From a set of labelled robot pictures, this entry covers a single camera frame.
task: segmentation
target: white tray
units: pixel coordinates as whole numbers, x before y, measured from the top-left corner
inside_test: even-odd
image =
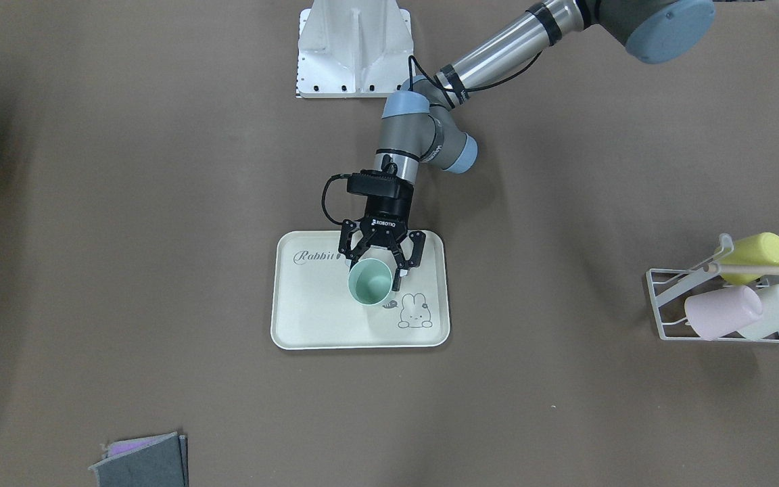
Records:
[[[449,336],[449,301],[443,241],[432,231],[420,267],[383,306],[363,306],[347,289],[346,260],[337,252],[338,231],[292,231],[279,240],[270,333],[285,350],[438,346]],[[402,244],[406,256],[413,244]],[[387,250],[364,258],[389,262]]]

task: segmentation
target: light blue cup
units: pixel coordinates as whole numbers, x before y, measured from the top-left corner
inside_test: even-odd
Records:
[[[383,304],[392,293],[393,271],[380,259],[362,259],[350,268],[347,289],[365,306]]]

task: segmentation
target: rabbit illustration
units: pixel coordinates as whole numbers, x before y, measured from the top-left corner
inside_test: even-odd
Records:
[[[404,295],[402,297],[400,329],[427,329],[432,326],[432,312],[426,303],[423,293]]]

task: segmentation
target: brown table surface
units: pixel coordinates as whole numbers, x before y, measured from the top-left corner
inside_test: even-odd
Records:
[[[294,98],[309,6],[0,1],[0,485],[173,430],[195,487],[779,485],[779,345],[662,342],[642,280],[779,231],[779,0],[659,66],[590,28],[478,93],[478,163],[421,170],[411,218],[448,342],[285,352],[275,244],[332,228],[383,105]],[[401,6],[435,70],[529,4]]]

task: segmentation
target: blue joint cap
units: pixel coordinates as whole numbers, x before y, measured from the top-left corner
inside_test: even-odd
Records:
[[[417,81],[425,80],[425,79],[426,77],[424,77],[422,74],[415,75],[414,84],[416,84]],[[410,87],[410,79],[408,78],[407,80],[404,81],[404,83],[402,83],[402,91],[408,91],[409,87]]]
[[[711,0],[678,0],[639,25],[627,39],[627,52],[647,64],[660,64],[695,46],[714,22]]]
[[[457,175],[466,172],[473,166],[474,161],[477,160],[477,142],[470,135],[465,135],[465,147],[461,150],[461,154],[458,155],[455,162],[452,163],[446,170],[446,172],[454,172]]]
[[[427,113],[429,113],[429,99],[425,96],[408,90],[396,91],[387,97],[387,104],[383,106],[381,119],[396,115]]]

